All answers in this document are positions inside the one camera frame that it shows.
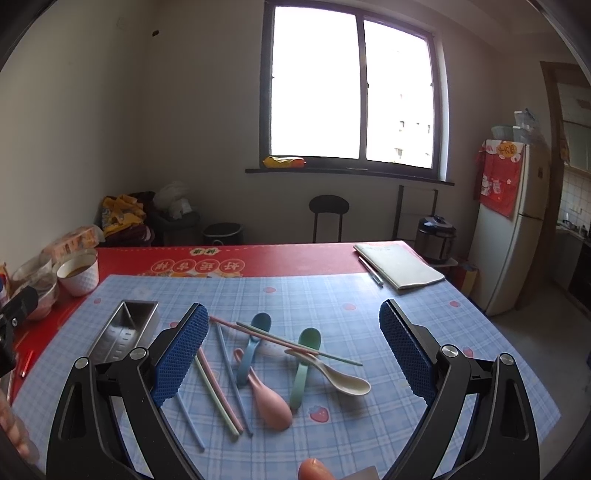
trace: spoon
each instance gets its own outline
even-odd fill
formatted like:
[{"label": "spoon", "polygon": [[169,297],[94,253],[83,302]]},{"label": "spoon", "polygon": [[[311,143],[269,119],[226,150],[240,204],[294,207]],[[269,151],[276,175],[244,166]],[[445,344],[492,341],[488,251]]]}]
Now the spoon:
[{"label": "spoon", "polygon": [[300,362],[308,362],[313,367],[316,367],[338,391],[344,394],[353,396],[367,395],[371,390],[371,385],[367,380],[339,372],[326,365],[323,361],[318,360],[314,355],[299,353],[292,349],[287,349],[285,352],[293,355]]},{"label": "spoon", "polygon": [[[322,337],[315,328],[306,328],[300,333],[298,343],[314,350],[320,348]],[[304,388],[306,387],[306,377],[308,376],[308,362],[300,362],[295,375],[294,388],[291,390],[290,407],[292,410],[300,408],[301,399],[304,397]]]},{"label": "spoon", "polygon": [[[242,355],[241,348],[234,350],[234,358],[239,362],[242,360]],[[273,430],[282,431],[288,428],[293,421],[293,415],[285,400],[261,382],[252,367],[247,379],[251,383],[256,407],[264,422]]]},{"label": "spoon", "polygon": [[[268,332],[271,330],[271,316],[268,313],[257,313],[251,321],[251,325],[253,327],[258,328],[259,330],[264,330]],[[243,387],[246,385],[246,378],[248,376],[248,369],[251,367],[252,359],[255,356],[256,347],[261,344],[261,339],[259,337],[255,337],[250,335],[248,337],[248,345],[246,346],[246,350],[244,352],[244,356],[242,357],[242,361],[238,366],[238,372],[236,372],[236,385],[239,387]]]}]

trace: coffee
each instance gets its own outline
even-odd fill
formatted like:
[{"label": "coffee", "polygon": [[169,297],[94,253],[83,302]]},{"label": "coffee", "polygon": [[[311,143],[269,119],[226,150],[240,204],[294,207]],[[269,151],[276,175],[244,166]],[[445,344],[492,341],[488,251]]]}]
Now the coffee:
[{"label": "coffee", "polygon": [[90,265],[82,265],[81,267],[75,268],[70,273],[68,273],[64,278],[70,278],[78,275],[78,273],[82,273],[84,270],[90,268]]}]

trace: floor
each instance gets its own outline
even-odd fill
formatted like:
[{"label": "floor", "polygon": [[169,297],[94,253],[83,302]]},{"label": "floor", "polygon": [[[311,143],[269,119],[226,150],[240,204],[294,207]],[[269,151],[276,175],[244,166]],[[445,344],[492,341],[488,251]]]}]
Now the floor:
[{"label": "floor", "polygon": [[556,402],[561,418],[540,446],[541,478],[560,460],[591,409],[591,322],[555,285],[519,311],[491,318]]}]

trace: beige spoon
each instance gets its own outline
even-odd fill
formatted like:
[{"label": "beige spoon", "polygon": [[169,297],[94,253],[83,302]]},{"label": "beige spoon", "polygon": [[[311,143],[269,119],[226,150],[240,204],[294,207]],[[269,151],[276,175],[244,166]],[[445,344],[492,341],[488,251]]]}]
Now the beige spoon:
[{"label": "beige spoon", "polygon": [[[239,362],[243,354],[241,348],[234,350],[234,358]],[[293,415],[287,402],[261,382],[252,367],[246,379],[251,384],[256,407],[264,422],[273,430],[282,431],[288,428],[293,422]]]},{"label": "beige spoon", "polygon": [[316,367],[338,391],[344,394],[353,396],[367,395],[371,390],[371,385],[367,380],[339,372],[318,360],[314,355],[296,352],[292,349],[287,349],[285,352]]}]

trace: window pane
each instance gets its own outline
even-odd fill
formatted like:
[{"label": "window pane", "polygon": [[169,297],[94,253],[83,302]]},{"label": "window pane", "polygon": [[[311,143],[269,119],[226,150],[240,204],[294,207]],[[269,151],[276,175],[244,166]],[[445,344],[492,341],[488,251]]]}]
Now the window pane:
[{"label": "window pane", "polygon": [[277,7],[271,154],[359,158],[359,45],[353,15]]},{"label": "window pane", "polygon": [[431,168],[433,86],[427,42],[365,21],[367,159]]}]

